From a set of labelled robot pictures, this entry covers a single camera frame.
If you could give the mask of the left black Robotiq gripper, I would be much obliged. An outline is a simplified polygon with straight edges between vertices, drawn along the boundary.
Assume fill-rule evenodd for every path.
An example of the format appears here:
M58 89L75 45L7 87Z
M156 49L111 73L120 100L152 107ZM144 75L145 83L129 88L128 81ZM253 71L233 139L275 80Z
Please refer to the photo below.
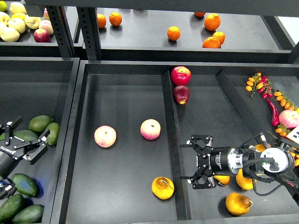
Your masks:
M15 120L0 125L0 134L4 133L4 139L0 140L0 151L12 159L25 159L31 165L35 164L47 151L47 136L49 129L34 141L24 141L14 136L14 130L22 123L23 119L18 116Z

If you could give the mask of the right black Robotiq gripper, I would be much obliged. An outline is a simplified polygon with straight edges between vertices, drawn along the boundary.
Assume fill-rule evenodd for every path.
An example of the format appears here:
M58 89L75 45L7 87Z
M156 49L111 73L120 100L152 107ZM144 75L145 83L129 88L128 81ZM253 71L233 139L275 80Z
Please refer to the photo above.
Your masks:
M191 147L197 153L197 171L192 176L180 176L181 180L187 180L193 189L213 189L215 188L214 173L211 167L212 136L191 135L185 143L180 144L180 148Z

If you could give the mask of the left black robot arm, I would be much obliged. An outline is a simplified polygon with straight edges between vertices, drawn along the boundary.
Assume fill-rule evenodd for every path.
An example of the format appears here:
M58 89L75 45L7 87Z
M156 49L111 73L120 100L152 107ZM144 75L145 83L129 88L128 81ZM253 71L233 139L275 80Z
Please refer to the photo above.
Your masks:
M49 129L33 141L25 141L14 136L14 130L22 122L19 116L14 121L0 125L0 133L4 139L0 141L0 198L7 199L12 196L17 188L9 175L21 160L26 160L31 165L35 164L47 151L47 137Z

